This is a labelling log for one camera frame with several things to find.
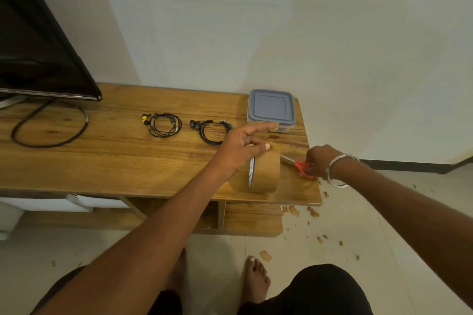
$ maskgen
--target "scissors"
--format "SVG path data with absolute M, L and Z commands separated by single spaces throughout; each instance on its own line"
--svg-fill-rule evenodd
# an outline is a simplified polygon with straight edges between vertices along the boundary
M 314 178 L 313 175 L 308 175 L 304 172 L 304 169 L 310 167 L 310 163 L 306 162 L 306 161 L 296 161 L 292 158 L 289 158 L 287 156 L 284 156 L 284 155 L 280 155 L 282 160 L 290 165 L 294 165 L 296 166 L 296 168 L 299 170 L 300 173 L 302 173 L 302 175 L 304 175 L 304 177 L 307 177 L 307 178 Z

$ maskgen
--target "forearm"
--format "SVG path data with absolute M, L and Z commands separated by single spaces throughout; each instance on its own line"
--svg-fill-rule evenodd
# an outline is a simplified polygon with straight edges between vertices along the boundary
M 473 219 L 404 187 L 370 167 L 340 161 L 339 178 L 364 196 L 470 307 L 473 306 Z
M 38 314 L 146 314 L 224 181 L 211 165 L 206 166 L 153 216 L 80 272 Z

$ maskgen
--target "plastic container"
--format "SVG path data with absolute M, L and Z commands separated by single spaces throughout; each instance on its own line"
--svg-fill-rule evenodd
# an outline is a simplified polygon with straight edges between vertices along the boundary
M 248 122 L 279 122 L 272 132 L 285 133 L 296 125 L 294 97 L 286 91 L 254 89 L 248 98 Z

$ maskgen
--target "white floor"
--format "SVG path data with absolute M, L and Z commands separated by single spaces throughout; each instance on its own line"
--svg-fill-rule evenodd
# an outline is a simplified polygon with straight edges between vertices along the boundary
M 449 175 L 385 174 L 473 216 L 473 165 Z M 284 234 L 277 238 L 191 236 L 186 313 L 234 314 L 245 258 L 251 254 L 259 257 L 258 253 L 266 250 L 272 256 L 265 262 L 272 282 L 269 297 L 278 294 L 303 268 L 332 263 L 356 279 L 375 314 L 473 314 L 358 193 L 327 184 L 322 191 L 329 197 L 317 208 L 320 217 L 313 218 L 305 207 L 298 207 L 299 217 L 283 216 Z M 59 228 L 16 230 L 8 241 L 0 242 L 2 313 L 28 314 L 59 277 L 90 263 L 125 234 Z

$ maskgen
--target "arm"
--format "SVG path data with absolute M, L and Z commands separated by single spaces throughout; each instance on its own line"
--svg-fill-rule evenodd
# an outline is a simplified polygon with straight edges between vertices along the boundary
M 252 135 L 275 128 L 260 122 L 231 130 L 193 180 L 74 277 L 38 315 L 147 314 L 212 196 L 246 162 L 269 149 L 269 143 Z
M 312 175 L 327 178 L 326 167 L 341 154 L 329 145 L 307 152 Z M 352 158 L 336 162 L 331 177 L 366 198 L 426 264 L 473 308 L 473 219 L 404 187 Z

